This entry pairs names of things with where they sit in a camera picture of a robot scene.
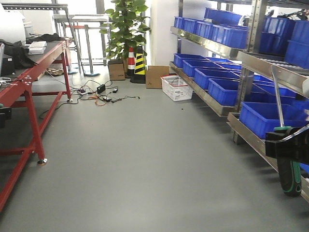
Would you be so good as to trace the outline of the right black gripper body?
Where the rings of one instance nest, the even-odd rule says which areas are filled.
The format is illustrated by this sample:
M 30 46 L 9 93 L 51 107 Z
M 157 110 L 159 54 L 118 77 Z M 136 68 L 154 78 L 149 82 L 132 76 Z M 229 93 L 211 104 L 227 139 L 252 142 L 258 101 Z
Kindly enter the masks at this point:
M 266 133 L 266 156 L 288 158 L 303 164 L 309 163 L 309 127 L 291 127 L 286 131 Z

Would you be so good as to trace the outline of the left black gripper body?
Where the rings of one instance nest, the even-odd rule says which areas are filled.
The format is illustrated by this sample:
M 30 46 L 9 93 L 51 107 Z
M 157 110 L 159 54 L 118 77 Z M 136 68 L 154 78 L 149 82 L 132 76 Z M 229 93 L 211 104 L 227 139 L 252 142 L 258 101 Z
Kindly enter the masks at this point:
M 12 108 L 11 107 L 1 107 L 0 108 L 0 127 L 5 127 L 6 120 L 12 119 Z

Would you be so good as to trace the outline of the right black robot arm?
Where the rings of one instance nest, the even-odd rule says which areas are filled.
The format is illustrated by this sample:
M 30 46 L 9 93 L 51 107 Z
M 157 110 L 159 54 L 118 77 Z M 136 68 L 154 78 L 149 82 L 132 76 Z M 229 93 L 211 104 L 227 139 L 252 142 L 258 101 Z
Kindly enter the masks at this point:
M 266 133 L 265 155 L 309 163 L 309 126 L 275 128 Z

